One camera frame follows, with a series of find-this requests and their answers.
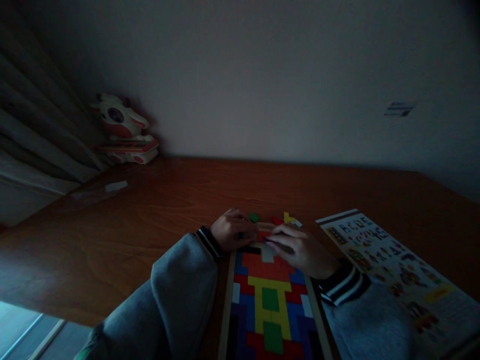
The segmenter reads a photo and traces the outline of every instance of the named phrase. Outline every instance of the sweatshirt sleeve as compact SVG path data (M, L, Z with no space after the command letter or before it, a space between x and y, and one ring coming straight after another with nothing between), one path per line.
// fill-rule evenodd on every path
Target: sweatshirt sleeve
M93 329L77 360L194 359L217 287L218 244L185 235L151 277Z
M346 259L319 286L343 360L423 359L409 315L386 286L372 283Z

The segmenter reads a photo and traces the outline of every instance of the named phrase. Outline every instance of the wooden tabletop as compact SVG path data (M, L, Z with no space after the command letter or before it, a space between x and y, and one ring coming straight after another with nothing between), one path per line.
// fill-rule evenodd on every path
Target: wooden tabletop
M128 187L105 193L122 180ZM4 232L0 301L94 326L185 233L230 207L261 221L289 212L336 256L315 220L359 209L480 301L480 206L418 172L191 158L119 165ZM202 345L208 359L218 349L228 260Z

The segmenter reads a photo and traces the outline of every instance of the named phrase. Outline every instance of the cow plush toy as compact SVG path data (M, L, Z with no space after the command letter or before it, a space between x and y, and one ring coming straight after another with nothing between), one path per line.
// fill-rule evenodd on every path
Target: cow plush toy
M130 107L130 100L122 101L115 95L97 94L98 104L90 105L101 113L101 122L110 133L110 140L152 141L151 135L142 135L149 122Z
M130 100L115 95L97 94L98 104L90 106L101 114L101 122L110 133L110 141L96 147L116 163L147 164L158 155L159 141L142 135L149 122L130 107Z

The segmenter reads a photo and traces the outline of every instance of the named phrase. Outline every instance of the curtain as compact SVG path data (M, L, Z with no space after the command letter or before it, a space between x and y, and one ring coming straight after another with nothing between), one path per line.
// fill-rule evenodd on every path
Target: curtain
M106 170L105 140L11 3L0 5L0 224L12 226Z

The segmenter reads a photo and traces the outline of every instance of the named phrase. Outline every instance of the green puzzle piece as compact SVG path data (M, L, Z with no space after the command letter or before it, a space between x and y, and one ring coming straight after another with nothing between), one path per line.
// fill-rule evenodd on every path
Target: green puzzle piece
M265 350L274 354L284 354L282 327L273 322L263 322L263 340Z
M261 305L265 310L280 311L279 293L276 289L262 288L261 302Z
M258 220L260 220L260 216L258 216L256 213L254 212L251 212L250 215L248 216L248 218L253 221L254 223L256 223Z

